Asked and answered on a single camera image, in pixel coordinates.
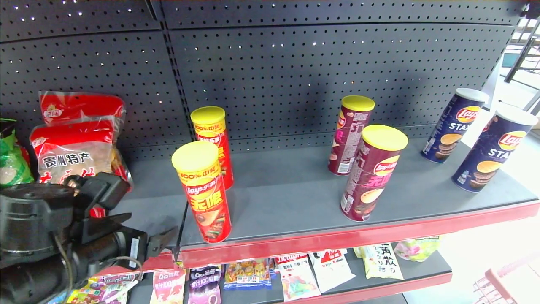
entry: red shelf edge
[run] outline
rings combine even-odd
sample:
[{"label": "red shelf edge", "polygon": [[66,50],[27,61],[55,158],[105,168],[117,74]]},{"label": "red shelf edge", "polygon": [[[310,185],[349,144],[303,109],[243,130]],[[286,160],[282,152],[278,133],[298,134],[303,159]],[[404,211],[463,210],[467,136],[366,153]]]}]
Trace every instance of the red shelf edge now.
[{"label": "red shelf edge", "polygon": [[180,249],[185,268],[226,264],[241,260],[349,248],[405,239],[452,233],[460,230],[513,221],[538,214],[540,201],[492,208],[448,217],[403,221],[388,226],[360,226],[353,230],[328,230],[320,234],[301,234],[293,237],[261,238],[247,242],[186,246]]},{"label": "red shelf edge", "polygon": [[452,273],[445,273],[417,280],[408,280],[383,286],[354,290],[351,292],[322,295],[308,299],[299,299],[295,300],[294,302],[301,304],[348,304],[445,284],[450,282],[450,280],[452,280]]}]

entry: maroon lay's canister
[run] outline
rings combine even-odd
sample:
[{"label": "maroon lay's canister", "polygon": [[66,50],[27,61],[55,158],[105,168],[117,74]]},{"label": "maroon lay's canister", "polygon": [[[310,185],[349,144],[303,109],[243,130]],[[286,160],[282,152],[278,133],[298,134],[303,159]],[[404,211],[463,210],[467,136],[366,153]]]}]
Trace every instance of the maroon lay's canister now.
[{"label": "maroon lay's canister", "polygon": [[499,103],[495,116],[452,176],[454,183],[464,190],[480,192],[537,122],[533,114]]},{"label": "maroon lay's canister", "polygon": [[341,199],[341,210],[349,219],[362,222],[369,218],[408,142],[403,132],[387,125],[364,128]]},{"label": "maroon lay's canister", "polygon": [[365,96],[349,95],[341,100],[341,109],[328,161],[328,169],[333,174],[349,174],[362,130],[368,124],[374,107],[375,102]]}]

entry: purple snack bag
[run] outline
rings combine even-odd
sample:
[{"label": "purple snack bag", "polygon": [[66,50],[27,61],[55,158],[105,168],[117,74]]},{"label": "purple snack bag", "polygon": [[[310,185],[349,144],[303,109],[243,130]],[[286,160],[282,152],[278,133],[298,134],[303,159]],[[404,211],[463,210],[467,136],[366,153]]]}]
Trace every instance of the purple snack bag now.
[{"label": "purple snack bag", "polygon": [[188,304],[221,304],[220,279],[221,266],[191,269]]}]

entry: robotic arm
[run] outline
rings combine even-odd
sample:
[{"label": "robotic arm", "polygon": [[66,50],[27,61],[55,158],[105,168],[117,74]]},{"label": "robotic arm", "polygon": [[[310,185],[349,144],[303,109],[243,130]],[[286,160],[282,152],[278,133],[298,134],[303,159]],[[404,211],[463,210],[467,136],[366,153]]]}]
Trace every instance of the robotic arm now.
[{"label": "robotic arm", "polygon": [[60,184],[19,184],[0,194],[0,302],[47,303],[111,265],[130,270],[157,256],[178,227],[149,237],[121,225],[124,213],[90,217],[96,204],[111,210],[129,185],[119,176],[70,176]]}]

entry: green snack bag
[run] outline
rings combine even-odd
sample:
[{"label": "green snack bag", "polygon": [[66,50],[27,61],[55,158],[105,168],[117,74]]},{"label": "green snack bag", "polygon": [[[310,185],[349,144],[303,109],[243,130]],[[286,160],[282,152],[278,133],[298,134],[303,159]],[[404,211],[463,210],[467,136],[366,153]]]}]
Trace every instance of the green snack bag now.
[{"label": "green snack bag", "polygon": [[0,118],[0,187],[34,181],[21,148],[16,144],[15,120]]},{"label": "green snack bag", "polygon": [[439,245],[441,244],[440,242],[440,235],[415,240],[404,240],[397,243],[394,252],[402,259],[423,262],[433,252],[438,250]]}]

